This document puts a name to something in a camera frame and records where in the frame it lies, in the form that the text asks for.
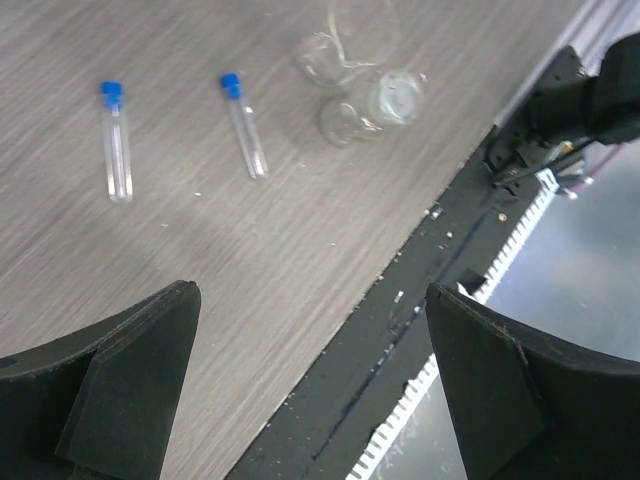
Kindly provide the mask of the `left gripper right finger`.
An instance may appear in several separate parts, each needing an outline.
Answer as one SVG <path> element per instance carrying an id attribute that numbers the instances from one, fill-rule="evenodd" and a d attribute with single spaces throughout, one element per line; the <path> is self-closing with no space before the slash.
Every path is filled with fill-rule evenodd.
<path id="1" fill-rule="evenodd" d="M 636 479 L 639 364 L 426 291 L 431 344 L 470 479 Z"/>

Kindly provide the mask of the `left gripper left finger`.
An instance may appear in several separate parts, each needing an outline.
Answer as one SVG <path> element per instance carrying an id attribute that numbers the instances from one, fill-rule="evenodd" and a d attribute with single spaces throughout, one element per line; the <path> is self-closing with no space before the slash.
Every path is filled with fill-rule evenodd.
<path id="1" fill-rule="evenodd" d="M 177 281 L 3 357 L 2 478 L 159 478 L 200 308 L 197 284 Z"/>

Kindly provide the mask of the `blue capped test tube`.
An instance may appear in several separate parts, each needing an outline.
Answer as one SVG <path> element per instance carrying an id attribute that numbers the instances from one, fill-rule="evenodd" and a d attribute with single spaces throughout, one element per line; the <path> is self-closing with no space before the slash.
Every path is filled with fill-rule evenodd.
<path id="1" fill-rule="evenodd" d="M 105 81 L 101 84 L 101 93 L 107 191 L 115 203 L 130 202 L 133 186 L 124 87 L 116 81 Z"/>
<path id="2" fill-rule="evenodd" d="M 220 84 L 227 98 L 248 173 L 253 179 L 266 178 L 268 167 L 264 151 L 253 118 L 253 109 L 247 103 L 240 77 L 236 73 L 226 73 L 220 77 Z"/>

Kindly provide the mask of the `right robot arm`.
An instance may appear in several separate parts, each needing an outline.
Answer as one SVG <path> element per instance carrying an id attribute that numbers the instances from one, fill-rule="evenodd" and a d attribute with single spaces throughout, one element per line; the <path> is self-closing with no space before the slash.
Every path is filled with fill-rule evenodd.
<path id="1" fill-rule="evenodd" d="M 485 161 L 496 188 L 517 186 L 545 169 L 558 174 L 587 147 L 639 138 L 639 34 L 606 50 L 589 75 L 574 47 L 552 58 L 531 91 L 499 128 Z"/>

